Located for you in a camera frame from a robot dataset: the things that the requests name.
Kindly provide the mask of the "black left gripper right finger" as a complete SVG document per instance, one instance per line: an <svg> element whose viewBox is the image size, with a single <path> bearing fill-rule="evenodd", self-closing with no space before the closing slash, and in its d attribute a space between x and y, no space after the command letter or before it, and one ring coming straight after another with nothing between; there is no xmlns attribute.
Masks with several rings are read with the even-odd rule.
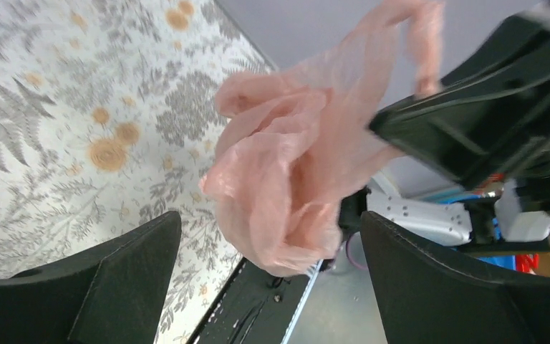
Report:
<svg viewBox="0 0 550 344"><path fill-rule="evenodd" d="M550 343L550 277L482 262L371 211L360 234L389 343Z"/></svg>

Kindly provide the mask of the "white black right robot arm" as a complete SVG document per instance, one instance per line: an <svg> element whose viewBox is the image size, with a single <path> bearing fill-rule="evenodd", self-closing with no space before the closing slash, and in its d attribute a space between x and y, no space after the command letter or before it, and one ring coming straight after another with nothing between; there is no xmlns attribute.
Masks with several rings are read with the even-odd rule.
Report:
<svg viewBox="0 0 550 344"><path fill-rule="evenodd" d="M477 257L550 250L550 1L508 15L425 100L381 110L370 129L456 184L451 204L368 186L344 201L351 232L372 211Z"/></svg>

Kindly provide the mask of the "pink plastic trash bag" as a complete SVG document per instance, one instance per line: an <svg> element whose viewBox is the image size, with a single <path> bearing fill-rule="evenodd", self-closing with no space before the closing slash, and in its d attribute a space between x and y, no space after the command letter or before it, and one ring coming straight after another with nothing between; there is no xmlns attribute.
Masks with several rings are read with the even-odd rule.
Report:
<svg viewBox="0 0 550 344"><path fill-rule="evenodd" d="M331 259L343 198L402 152L373 134L399 24L417 65L415 94L440 89L443 4L383 1L335 47L283 71L239 72L216 93L229 119L201 180L225 239L276 277Z"/></svg>

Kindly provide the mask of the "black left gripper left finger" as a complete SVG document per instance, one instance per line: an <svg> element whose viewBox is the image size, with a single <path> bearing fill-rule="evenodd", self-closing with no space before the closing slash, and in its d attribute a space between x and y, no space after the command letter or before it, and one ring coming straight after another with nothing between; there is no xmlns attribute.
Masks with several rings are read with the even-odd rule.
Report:
<svg viewBox="0 0 550 344"><path fill-rule="evenodd" d="M0 279L0 343L151 343L181 238L169 211L70 257Z"/></svg>

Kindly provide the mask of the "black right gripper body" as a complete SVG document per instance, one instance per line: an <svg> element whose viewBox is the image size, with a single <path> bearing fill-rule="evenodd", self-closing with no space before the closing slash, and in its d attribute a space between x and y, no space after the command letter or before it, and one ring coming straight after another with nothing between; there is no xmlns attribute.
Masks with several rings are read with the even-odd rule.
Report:
<svg viewBox="0 0 550 344"><path fill-rule="evenodd" d="M467 190L496 174L550 178L550 1L504 19L441 82L370 130Z"/></svg>

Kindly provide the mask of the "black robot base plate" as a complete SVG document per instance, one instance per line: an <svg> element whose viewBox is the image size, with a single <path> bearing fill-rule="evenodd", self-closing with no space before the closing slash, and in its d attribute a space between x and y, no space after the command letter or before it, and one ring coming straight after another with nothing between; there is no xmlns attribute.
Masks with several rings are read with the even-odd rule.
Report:
<svg viewBox="0 0 550 344"><path fill-rule="evenodd" d="M243 258L190 335L197 344L288 343L322 263L274 277Z"/></svg>

